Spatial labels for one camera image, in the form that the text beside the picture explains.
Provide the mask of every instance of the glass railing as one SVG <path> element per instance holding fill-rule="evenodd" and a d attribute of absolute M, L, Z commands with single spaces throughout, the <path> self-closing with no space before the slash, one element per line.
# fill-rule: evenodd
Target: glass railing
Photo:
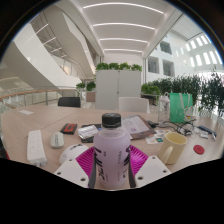
<path fill-rule="evenodd" d="M 17 88 L 0 91 L 0 114 L 22 106 L 33 104 L 49 105 L 62 96 L 78 96 L 79 91 L 75 87 L 42 86 Z"/>

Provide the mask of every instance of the computer mouse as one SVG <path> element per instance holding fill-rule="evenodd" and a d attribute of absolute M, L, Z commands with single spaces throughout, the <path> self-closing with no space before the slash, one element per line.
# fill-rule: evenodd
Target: computer mouse
<path fill-rule="evenodd" d="M 87 149 L 89 148 L 86 145 L 82 145 L 82 144 L 70 145 L 61 154 L 59 162 L 62 164 L 67 159 L 75 159 L 79 155 L 81 155 L 83 152 L 85 152 Z"/>
<path fill-rule="evenodd" d="M 54 149 L 59 149 L 64 145 L 64 136 L 61 132 L 55 132 L 51 136 L 51 147 Z"/>

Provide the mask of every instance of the ceiling light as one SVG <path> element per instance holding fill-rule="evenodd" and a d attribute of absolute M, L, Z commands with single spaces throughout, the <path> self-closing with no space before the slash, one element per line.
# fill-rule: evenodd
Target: ceiling light
<path fill-rule="evenodd" d="M 47 42 L 43 43 L 41 46 L 43 46 L 43 45 L 45 45 L 46 43 L 48 43 L 48 42 L 50 42 L 50 41 L 54 40 L 55 38 L 56 38 L 56 37 L 54 37 L 54 38 L 52 38 L 52 39 L 48 40 Z"/>
<path fill-rule="evenodd" d="M 31 40 L 36 34 L 38 34 L 42 29 L 44 29 L 46 26 L 48 26 L 48 24 L 46 24 L 45 26 L 43 26 L 40 30 L 38 30 L 32 37 L 30 37 L 30 39 L 29 40 Z"/>
<path fill-rule="evenodd" d="M 136 51 L 136 50 L 128 50 L 128 49 L 104 49 L 105 51 L 135 51 L 135 52 L 142 52 L 142 51 Z"/>
<path fill-rule="evenodd" d="M 127 26 L 140 26 L 148 29 L 154 30 L 155 28 L 149 27 L 149 26 L 143 26 L 138 24 L 132 24 L 132 23 L 100 23 L 100 24 L 94 24 L 93 26 L 105 26 L 105 25 L 127 25 Z"/>
<path fill-rule="evenodd" d="M 215 53 L 216 53 L 217 58 L 219 59 L 219 63 L 220 63 L 220 64 L 222 64 L 222 61 L 221 61 L 221 58 L 220 58 L 220 56 L 219 56 L 218 52 L 217 52 L 217 51 L 215 51 Z"/>
<path fill-rule="evenodd" d="M 51 52 L 58 51 L 58 50 L 60 50 L 60 49 L 62 49 L 62 47 L 60 47 L 60 48 L 58 48 L 58 49 L 55 49 L 55 50 L 53 50 L 53 51 L 51 51 Z"/>
<path fill-rule="evenodd" d="M 37 32 L 36 32 L 36 34 L 38 34 L 42 29 L 44 29 L 46 26 L 48 26 L 48 24 L 46 24 L 45 26 L 43 26 L 40 30 L 38 30 Z"/>
<path fill-rule="evenodd" d="M 153 11 L 156 11 L 156 12 L 159 12 L 159 13 L 164 14 L 163 12 L 161 12 L 161 11 L 159 11 L 157 9 L 150 8 L 150 7 L 147 7 L 147 6 L 144 6 L 144 5 L 137 5 L 137 4 L 131 4 L 131 3 L 123 3 L 123 2 L 109 2 L 109 3 L 100 3 L 100 4 L 94 4 L 94 5 L 87 5 L 87 6 L 84 6 L 83 9 L 90 8 L 90 7 L 94 7 L 94 6 L 102 6 L 102 5 L 130 5 L 130 6 L 137 6 L 137 7 L 142 7 L 142 8 L 150 9 L 150 10 L 153 10 Z"/>
<path fill-rule="evenodd" d="M 201 36 L 201 39 L 204 41 L 205 44 L 208 44 L 207 40 L 205 39 L 204 36 Z"/>
<path fill-rule="evenodd" d="M 148 43 L 145 40 L 126 39 L 126 38 L 104 38 L 104 39 L 100 39 L 100 40 L 130 40 L 130 41 L 138 41 L 138 42 Z"/>

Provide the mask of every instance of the bottle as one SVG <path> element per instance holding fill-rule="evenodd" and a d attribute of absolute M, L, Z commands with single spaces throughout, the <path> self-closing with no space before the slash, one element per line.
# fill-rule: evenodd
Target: bottle
<path fill-rule="evenodd" d="M 120 189 L 127 177 L 130 136 L 121 129 L 121 115 L 102 115 L 102 129 L 94 136 L 95 159 L 101 184 L 107 189 Z"/>

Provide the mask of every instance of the table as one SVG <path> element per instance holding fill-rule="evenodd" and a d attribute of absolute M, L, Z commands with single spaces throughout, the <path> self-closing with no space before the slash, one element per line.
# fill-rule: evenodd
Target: table
<path fill-rule="evenodd" d="M 19 112 L 20 110 L 28 110 L 34 113 L 31 115 L 24 115 Z M 64 135 L 65 144 L 63 148 L 53 149 L 50 146 L 52 134 L 60 131 L 65 123 L 77 123 L 78 128 L 85 124 L 101 123 L 102 114 L 108 112 L 117 112 L 120 113 L 121 116 L 136 115 L 136 112 L 119 112 L 57 106 L 50 107 L 45 105 L 30 105 L 10 110 L 1 115 L 4 147 L 7 150 L 10 160 L 29 164 L 27 160 L 28 133 L 32 130 L 41 130 L 42 141 L 48 162 L 46 166 L 40 167 L 40 169 L 54 173 L 61 165 L 59 163 L 59 158 L 64 149 L 72 144 L 81 143 L 81 140 L 76 130 L 74 135 Z M 137 114 L 141 115 L 145 120 L 151 120 L 153 122 L 156 122 L 158 119 L 158 115 L 156 114 Z M 209 139 L 202 139 L 199 136 L 196 136 L 195 138 L 188 136 L 188 143 L 177 163 L 174 165 L 166 165 L 172 173 L 190 165 L 219 159 L 222 155 L 224 148 L 224 138 L 222 133 L 224 133 L 224 127 L 207 117 L 195 118 L 197 119 L 194 123 L 195 125 L 204 125 L 216 131 L 216 141 L 213 142 L 211 140 L 211 135 L 209 135 Z M 132 140 L 131 144 L 142 150 L 148 156 L 158 155 L 161 146 L 161 144 L 149 145 L 145 139 Z M 196 154 L 193 150 L 193 146 L 198 144 L 203 146 L 205 149 L 205 153 L 203 155 Z M 93 146 L 93 143 L 85 143 L 85 145 L 91 147 Z M 130 188 L 130 185 L 127 178 L 123 189 L 128 188 Z M 96 177 L 95 189 L 103 189 L 98 180 L 98 175 Z"/>

